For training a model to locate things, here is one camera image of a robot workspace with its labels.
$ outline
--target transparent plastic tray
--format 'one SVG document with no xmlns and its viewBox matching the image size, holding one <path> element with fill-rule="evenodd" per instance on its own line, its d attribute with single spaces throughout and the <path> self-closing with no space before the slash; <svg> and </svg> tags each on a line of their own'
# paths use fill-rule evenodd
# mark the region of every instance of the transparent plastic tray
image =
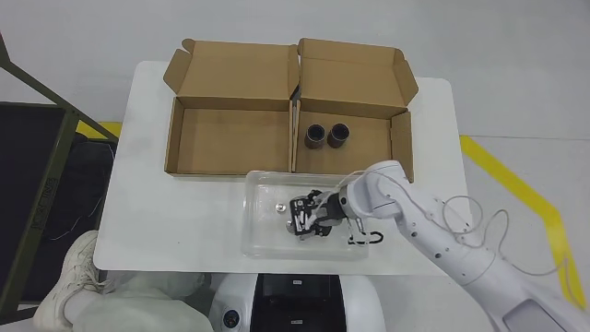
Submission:
<svg viewBox="0 0 590 332">
<path fill-rule="evenodd" d="M 250 257 L 354 261 L 368 256 L 368 247 L 349 245 L 351 230 L 344 220 L 332 228 L 326 237 L 313 236 L 301 241 L 287 232 L 290 220 L 289 201 L 295 196 L 308 195 L 312 189 L 333 189 L 344 176 L 280 172 L 248 173 L 242 228 L 242 251 Z M 276 204 L 287 210 L 278 213 Z"/>
</svg>

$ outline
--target open cardboard box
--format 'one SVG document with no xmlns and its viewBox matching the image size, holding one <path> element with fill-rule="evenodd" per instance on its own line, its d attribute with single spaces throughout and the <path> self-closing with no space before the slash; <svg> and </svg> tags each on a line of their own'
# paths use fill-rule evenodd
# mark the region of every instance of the open cardboard box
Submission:
<svg viewBox="0 0 590 332">
<path fill-rule="evenodd" d="M 164 170 L 292 171 L 297 46 L 184 40 L 164 81 L 176 93 Z"/>
<path fill-rule="evenodd" d="M 301 39 L 301 97 L 294 125 L 292 171 L 348 174 L 381 160 L 399 160 L 414 178 L 407 105 L 418 92 L 403 53 L 396 48 Z M 341 148 L 304 145 L 307 128 L 348 126 Z"/>
</svg>

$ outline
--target white sneaker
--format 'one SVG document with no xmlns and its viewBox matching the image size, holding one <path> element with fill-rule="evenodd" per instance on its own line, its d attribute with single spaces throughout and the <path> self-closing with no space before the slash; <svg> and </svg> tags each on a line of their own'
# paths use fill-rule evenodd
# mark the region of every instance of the white sneaker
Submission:
<svg viewBox="0 0 590 332">
<path fill-rule="evenodd" d="M 62 275 L 43 299 L 33 316 L 33 325 L 41 331 L 71 331 L 65 319 L 65 302 L 80 290 L 99 291 L 99 270 L 92 263 L 98 231 L 78 237 L 65 254 Z"/>
</svg>

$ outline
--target black cylinder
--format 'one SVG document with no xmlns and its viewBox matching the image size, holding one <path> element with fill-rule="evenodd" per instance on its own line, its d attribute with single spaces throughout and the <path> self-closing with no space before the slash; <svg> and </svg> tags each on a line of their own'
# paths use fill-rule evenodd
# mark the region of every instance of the black cylinder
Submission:
<svg viewBox="0 0 590 332">
<path fill-rule="evenodd" d="M 350 130 L 345 124 L 334 124 L 328 135 L 328 145 L 332 148 L 340 148 L 350 136 Z"/>
<path fill-rule="evenodd" d="M 318 124 L 307 127 L 305 133 L 305 146 L 307 148 L 321 148 L 325 140 L 325 130 Z"/>
</svg>

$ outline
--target yellow floor line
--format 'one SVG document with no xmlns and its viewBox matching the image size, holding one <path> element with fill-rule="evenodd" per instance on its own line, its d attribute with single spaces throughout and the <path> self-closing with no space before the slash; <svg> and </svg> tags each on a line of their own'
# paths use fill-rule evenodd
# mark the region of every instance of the yellow floor line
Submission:
<svg viewBox="0 0 590 332">
<path fill-rule="evenodd" d="M 121 122 L 99 122 L 99 125 L 103 126 L 109 132 L 111 132 L 113 135 L 117 137 L 120 136 L 121 127 L 123 126 Z M 78 122 L 76 132 L 88 138 L 106 138 L 105 136 L 99 134 L 96 130 L 94 130 L 94 128 L 90 127 L 82 121 Z"/>
<path fill-rule="evenodd" d="M 586 304 L 582 283 L 578 277 L 575 262 L 573 261 L 572 250 L 568 244 L 565 227 L 563 226 L 561 215 L 557 208 L 553 207 L 549 201 L 537 193 L 523 180 L 518 178 L 516 174 L 511 172 L 499 160 L 489 154 L 488 151 L 475 142 L 471 137 L 461 136 L 461 149 L 463 150 L 463 153 L 474 161 L 481 169 L 487 172 L 492 178 L 498 181 L 498 183 L 504 186 L 506 190 L 511 192 L 543 219 L 555 264 L 560 264 L 564 258 L 568 259 L 567 274 L 566 267 L 561 267 L 558 272 L 561 292 L 569 302 L 575 304 L 577 301 L 579 305 L 585 308 Z M 568 280 L 570 281 L 570 289 L 572 292 L 568 291 Z"/>
</svg>

